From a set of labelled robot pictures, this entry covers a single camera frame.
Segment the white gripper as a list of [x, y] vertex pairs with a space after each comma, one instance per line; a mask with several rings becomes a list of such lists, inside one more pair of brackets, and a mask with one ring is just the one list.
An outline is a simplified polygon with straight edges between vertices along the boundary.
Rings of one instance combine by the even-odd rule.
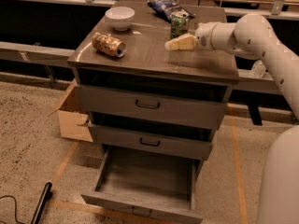
[[167, 41], [164, 46], [167, 50], [191, 50], [197, 46], [202, 50], [213, 50], [212, 48], [212, 31], [215, 27], [214, 22], [198, 23], [195, 36], [184, 34], [177, 38]]

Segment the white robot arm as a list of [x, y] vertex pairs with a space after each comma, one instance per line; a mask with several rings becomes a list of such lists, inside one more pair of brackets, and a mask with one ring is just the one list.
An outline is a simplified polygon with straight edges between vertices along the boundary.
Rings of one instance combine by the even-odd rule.
[[[200, 23], [194, 35], [165, 43], [168, 50], [224, 50], [263, 62], [279, 91], [299, 116], [299, 57], [275, 34], [269, 21], [247, 14], [235, 23]], [[256, 224], [299, 224], [299, 126], [282, 133], [266, 156]]]

